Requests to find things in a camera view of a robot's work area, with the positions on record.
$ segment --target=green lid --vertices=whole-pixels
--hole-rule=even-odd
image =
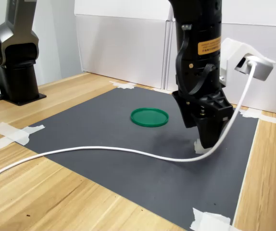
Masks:
[[[139,108],[132,112],[131,120],[143,127],[160,127],[168,123],[169,115],[157,108]]]

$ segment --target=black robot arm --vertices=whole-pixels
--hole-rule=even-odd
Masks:
[[[197,126],[213,147],[233,115],[219,81],[221,0],[169,0],[176,18],[178,55],[173,92],[187,128]]]
[[[37,0],[8,0],[0,25],[0,98],[24,105],[45,97],[39,94],[34,64],[38,38],[32,31]]]

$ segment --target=wooden tabletop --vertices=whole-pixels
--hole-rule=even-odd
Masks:
[[[116,88],[111,80],[125,83],[81,74],[40,86],[46,99],[21,107],[0,101],[0,122],[16,128],[32,125]],[[12,143],[0,150],[0,168],[32,155],[31,150]],[[276,124],[259,121],[235,226],[243,231],[276,231]],[[182,229],[41,157],[0,175],[0,230]]]

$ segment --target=orange warning label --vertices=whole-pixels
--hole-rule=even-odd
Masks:
[[[198,54],[209,54],[220,50],[221,37],[215,38],[213,40],[199,42],[198,43]]]

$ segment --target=tape strip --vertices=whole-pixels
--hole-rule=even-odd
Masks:
[[[194,231],[240,231],[230,225],[230,218],[214,213],[203,213],[195,208],[193,212],[195,221],[190,228]]]
[[[166,93],[166,94],[171,94],[172,91],[169,90],[163,90],[163,89],[158,89],[158,88],[153,88],[154,91],[158,91],[158,92],[162,92],[162,93]]]
[[[0,149],[10,145],[13,142],[18,142],[21,145],[26,145],[29,142],[29,135],[44,129],[43,125],[37,127],[26,127],[22,130],[14,128],[6,123],[0,123],[0,134],[5,137],[0,139]]]
[[[21,145],[26,145],[29,142],[29,133],[3,122],[0,123],[0,135],[7,137],[14,142],[18,142]]]
[[[122,89],[134,89],[136,83],[117,83],[117,82],[113,82],[113,81],[109,81],[111,83],[113,83],[114,86],[117,86],[118,88],[122,88]]]
[[[207,148],[207,149],[203,148],[200,139],[197,139],[197,141],[194,142],[194,146],[195,146],[196,154],[206,154],[209,150],[212,149],[212,148]]]
[[[276,118],[273,118],[267,115],[262,115],[261,110],[249,108],[247,111],[240,110],[240,113],[243,115],[243,117],[246,117],[246,118],[258,118],[260,120],[276,124]]]

